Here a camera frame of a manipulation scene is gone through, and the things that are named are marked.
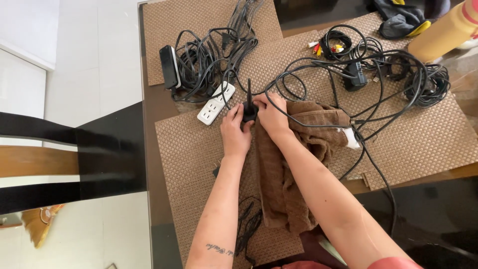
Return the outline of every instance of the person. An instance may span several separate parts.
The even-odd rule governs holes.
[[[269,93],[269,97],[286,111],[286,101],[277,93]],[[261,125],[282,152],[307,206],[351,269],[421,268],[346,187],[301,145],[289,129],[287,116],[271,105],[265,94],[255,96],[253,101],[259,107]],[[243,111],[243,105],[238,104],[222,119],[224,158],[197,225],[186,269],[232,268],[238,227],[239,179],[254,124],[254,121],[247,122],[241,130]]]

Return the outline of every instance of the brown towel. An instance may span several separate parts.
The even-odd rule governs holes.
[[[304,124],[350,124],[350,118],[343,110],[313,101],[287,102],[287,112]],[[289,127],[302,145],[324,165],[331,162],[337,146],[346,146],[348,143],[344,132],[336,128],[302,127],[291,119]],[[271,228],[286,227],[294,234],[312,230],[317,222],[305,204],[282,153],[259,120],[256,122],[256,148],[265,225]]]

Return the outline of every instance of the tattoo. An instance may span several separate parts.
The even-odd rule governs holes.
[[[217,246],[217,245],[213,245],[213,244],[206,244],[206,247],[208,250],[214,250],[220,254],[226,254],[228,256],[234,256],[234,252],[233,251],[226,251],[225,248],[221,248],[220,246]]]

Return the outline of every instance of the power strip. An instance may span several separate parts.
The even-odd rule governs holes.
[[[206,125],[211,125],[211,123],[214,121],[214,119],[216,119],[217,115],[219,115],[221,110],[226,105],[225,102],[229,101],[229,99],[232,97],[232,94],[236,91],[236,88],[231,84],[228,84],[226,81],[222,82],[222,86],[226,88],[224,91],[224,97],[226,100],[224,100],[222,95],[219,95],[218,97],[207,101],[206,105],[197,115],[197,119]],[[222,87],[219,86],[214,92],[213,96],[219,94],[221,91]]]

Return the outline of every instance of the black power adapter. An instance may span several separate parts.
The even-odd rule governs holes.
[[[345,70],[346,71],[342,71],[342,74],[355,77],[344,77],[344,86],[347,91],[358,91],[367,84],[367,78],[363,75],[360,62],[348,64]]]

